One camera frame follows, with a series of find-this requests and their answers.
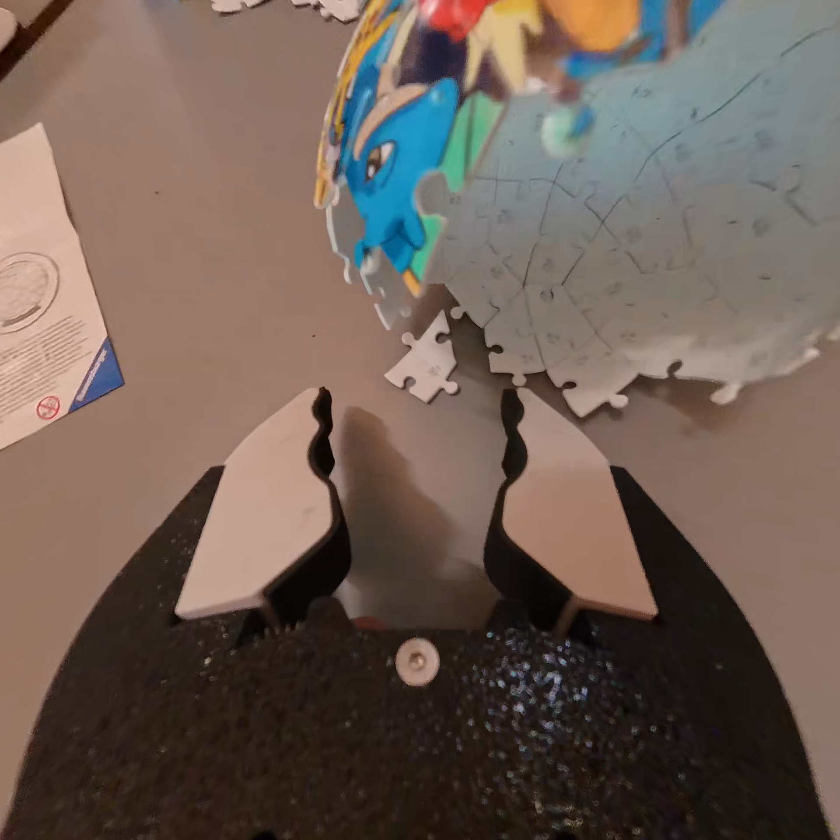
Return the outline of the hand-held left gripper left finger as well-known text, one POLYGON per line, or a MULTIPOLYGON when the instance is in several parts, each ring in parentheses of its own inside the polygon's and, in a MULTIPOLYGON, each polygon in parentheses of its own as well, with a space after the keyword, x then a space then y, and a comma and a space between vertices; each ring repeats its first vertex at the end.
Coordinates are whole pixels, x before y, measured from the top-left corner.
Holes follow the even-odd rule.
POLYGON ((312 387, 234 449, 213 495, 175 615, 256 611, 302 622, 350 570, 350 535, 332 480, 332 398, 312 387))

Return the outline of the colourful puzzle ball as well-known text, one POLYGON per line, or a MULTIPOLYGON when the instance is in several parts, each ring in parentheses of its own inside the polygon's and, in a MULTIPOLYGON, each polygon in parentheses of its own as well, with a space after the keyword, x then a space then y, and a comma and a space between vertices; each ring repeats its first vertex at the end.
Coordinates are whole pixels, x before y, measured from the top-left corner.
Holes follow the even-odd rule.
POLYGON ((387 329, 431 287, 579 417, 838 341, 838 2, 367 2, 314 204, 387 329))

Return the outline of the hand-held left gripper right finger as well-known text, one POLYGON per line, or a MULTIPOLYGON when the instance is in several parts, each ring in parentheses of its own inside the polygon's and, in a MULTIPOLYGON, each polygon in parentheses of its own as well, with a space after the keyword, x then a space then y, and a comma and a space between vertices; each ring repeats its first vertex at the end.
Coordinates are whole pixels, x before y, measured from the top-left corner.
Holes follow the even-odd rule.
POLYGON ((490 582, 544 632, 567 633, 583 612, 653 622, 658 606, 606 457, 527 388, 502 393, 500 418, 490 582))

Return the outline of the pile of white puzzle pieces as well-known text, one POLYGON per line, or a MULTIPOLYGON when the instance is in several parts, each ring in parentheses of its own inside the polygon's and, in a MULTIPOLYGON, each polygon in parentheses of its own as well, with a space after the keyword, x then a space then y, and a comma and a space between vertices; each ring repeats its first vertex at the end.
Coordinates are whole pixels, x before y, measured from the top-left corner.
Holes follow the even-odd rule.
MULTIPOLYGON (((210 1, 213 11, 219 14, 236 14, 268 4, 270 1, 210 1)), ((366 1, 285 1, 295 8, 310 8, 318 11, 326 20, 337 20, 342 24, 357 20, 364 10, 366 1)))

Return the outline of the puzzle instruction leaflet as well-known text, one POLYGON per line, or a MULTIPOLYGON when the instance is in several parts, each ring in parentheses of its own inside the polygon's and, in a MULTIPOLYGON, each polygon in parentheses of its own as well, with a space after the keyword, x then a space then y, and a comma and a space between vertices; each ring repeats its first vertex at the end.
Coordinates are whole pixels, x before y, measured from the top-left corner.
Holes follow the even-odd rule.
POLYGON ((123 384, 37 123, 1 144, 1 448, 123 384))

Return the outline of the white puzzle piece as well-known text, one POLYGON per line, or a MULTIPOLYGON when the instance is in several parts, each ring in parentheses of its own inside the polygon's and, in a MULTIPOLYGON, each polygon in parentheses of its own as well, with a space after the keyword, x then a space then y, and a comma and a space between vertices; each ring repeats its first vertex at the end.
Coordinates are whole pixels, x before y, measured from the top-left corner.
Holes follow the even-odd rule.
POLYGON ((407 352, 384 374, 385 379, 425 404, 431 403, 439 392, 456 395, 459 385, 449 379, 457 365, 449 334, 444 310, 419 338, 404 332, 402 343, 407 352))

